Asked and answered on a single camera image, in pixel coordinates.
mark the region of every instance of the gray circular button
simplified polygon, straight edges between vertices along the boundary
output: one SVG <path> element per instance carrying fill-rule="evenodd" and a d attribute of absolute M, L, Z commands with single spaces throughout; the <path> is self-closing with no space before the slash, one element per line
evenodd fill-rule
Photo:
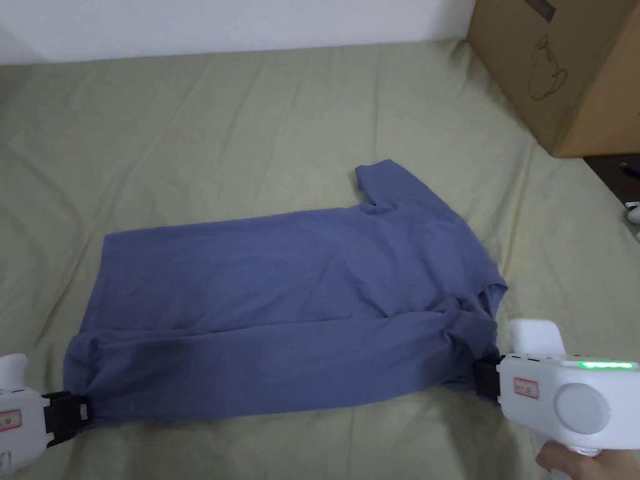
<path fill-rule="evenodd" d="M 598 433 L 609 423 L 611 409 L 593 387 L 567 383 L 556 394 L 556 415 L 569 430 L 583 435 Z"/>

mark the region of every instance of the black clip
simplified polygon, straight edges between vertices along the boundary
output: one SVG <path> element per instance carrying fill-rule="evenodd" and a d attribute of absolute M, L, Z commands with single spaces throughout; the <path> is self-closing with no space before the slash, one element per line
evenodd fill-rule
<path fill-rule="evenodd" d="M 42 397 L 51 401 L 44 408 L 47 433 L 54 435 L 47 448 L 71 440 L 78 431 L 87 428 L 93 421 L 93 410 L 87 397 L 72 395 L 70 392 L 54 392 Z"/>
<path fill-rule="evenodd" d="M 497 403 L 500 396 L 500 374 L 496 367 L 500 364 L 504 355 L 500 358 L 484 358 L 474 365 L 476 377 L 476 394 Z"/>

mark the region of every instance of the drawing on cardboard box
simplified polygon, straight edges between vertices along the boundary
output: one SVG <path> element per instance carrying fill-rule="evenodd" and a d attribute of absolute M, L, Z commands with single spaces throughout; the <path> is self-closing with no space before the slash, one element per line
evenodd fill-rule
<path fill-rule="evenodd" d="M 536 43 L 532 58 L 529 95 L 533 100 L 544 100 L 562 88 L 569 73 L 560 67 L 547 35 Z"/>

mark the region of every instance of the bed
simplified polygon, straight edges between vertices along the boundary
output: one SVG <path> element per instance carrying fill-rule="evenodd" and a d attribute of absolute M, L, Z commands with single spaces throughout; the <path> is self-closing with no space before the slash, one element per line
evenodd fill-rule
<path fill-rule="evenodd" d="M 360 201 L 392 158 L 461 214 L 572 353 L 638 358 L 640 244 L 580 159 L 538 146 L 465 42 L 0 68 L 0 353 L 62 360 L 104 234 Z M 19 478 L 534 479 L 528 431 L 435 388 L 320 412 L 89 431 Z"/>

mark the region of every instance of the dark floor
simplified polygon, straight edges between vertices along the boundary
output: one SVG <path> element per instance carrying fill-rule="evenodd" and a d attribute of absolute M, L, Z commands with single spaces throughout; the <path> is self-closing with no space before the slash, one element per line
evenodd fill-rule
<path fill-rule="evenodd" d="M 640 154 L 586 157 L 584 161 L 621 202 L 640 202 L 640 178 L 630 176 L 620 168 L 620 164 L 626 162 L 640 172 Z"/>

